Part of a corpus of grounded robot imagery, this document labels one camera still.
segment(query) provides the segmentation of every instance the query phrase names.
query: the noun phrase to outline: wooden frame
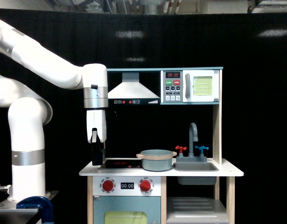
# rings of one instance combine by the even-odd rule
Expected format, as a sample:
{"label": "wooden frame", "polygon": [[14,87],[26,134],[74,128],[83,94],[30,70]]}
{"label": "wooden frame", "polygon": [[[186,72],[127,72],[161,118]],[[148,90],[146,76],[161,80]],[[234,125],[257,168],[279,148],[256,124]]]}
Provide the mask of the wooden frame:
{"label": "wooden frame", "polygon": [[[222,165],[222,70],[219,71],[219,104],[213,105],[213,160]],[[226,215],[235,223],[235,177],[226,177]],[[220,177],[214,186],[214,198],[220,199]],[[87,223],[93,224],[93,176],[87,177]],[[161,177],[161,224],[167,224],[167,177]]]}

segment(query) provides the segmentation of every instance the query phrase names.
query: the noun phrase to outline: stovetop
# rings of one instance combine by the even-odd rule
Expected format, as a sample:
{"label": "stovetop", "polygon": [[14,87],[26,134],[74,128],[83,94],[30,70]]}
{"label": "stovetop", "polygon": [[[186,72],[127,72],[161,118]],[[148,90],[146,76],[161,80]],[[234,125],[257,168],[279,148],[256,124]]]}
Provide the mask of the stovetop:
{"label": "stovetop", "polygon": [[99,169],[143,169],[141,160],[108,159]]}

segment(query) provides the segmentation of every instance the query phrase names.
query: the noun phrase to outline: microwave window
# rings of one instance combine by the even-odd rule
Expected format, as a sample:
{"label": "microwave window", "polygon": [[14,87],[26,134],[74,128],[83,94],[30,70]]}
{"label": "microwave window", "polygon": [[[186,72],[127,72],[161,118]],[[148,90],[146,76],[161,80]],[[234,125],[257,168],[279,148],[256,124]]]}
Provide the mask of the microwave window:
{"label": "microwave window", "polygon": [[166,78],[180,78],[181,73],[178,72],[166,72]]}
{"label": "microwave window", "polygon": [[193,78],[193,95],[210,96],[213,94],[213,77],[194,77]]}

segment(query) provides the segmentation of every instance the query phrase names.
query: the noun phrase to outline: faucet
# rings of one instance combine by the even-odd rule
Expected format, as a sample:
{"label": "faucet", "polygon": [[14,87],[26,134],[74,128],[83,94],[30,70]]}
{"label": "faucet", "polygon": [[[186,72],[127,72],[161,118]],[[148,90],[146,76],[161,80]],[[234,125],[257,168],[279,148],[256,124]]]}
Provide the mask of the faucet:
{"label": "faucet", "polygon": [[193,142],[198,141],[197,126],[195,123],[190,124],[189,128],[189,155],[188,157],[194,157]]}
{"label": "faucet", "polygon": [[180,153],[179,155],[176,157],[176,162],[206,162],[207,161],[207,157],[205,157],[203,155],[203,150],[204,149],[209,149],[208,147],[197,147],[195,146],[195,148],[198,148],[201,153],[199,156],[194,156],[193,153],[193,142],[194,141],[198,141],[198,134],[197,134],[197,126],[195,123],[191,123],[190,127],[189,127],[189,155],[188,156],[183,156],[182,151],[186,150],[187,147],[180,147],[177,146],[175,147],[175,149],[179,149]]}

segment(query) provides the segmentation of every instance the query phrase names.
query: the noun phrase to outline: green button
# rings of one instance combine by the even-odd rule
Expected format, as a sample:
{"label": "green button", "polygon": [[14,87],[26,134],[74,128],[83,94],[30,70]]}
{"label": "green button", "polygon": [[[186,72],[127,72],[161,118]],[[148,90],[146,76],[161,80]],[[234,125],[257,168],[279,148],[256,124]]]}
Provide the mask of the green button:
{"label": "green button", "polygon": [[166,80],[166,85],[172,85],[172,80]]}

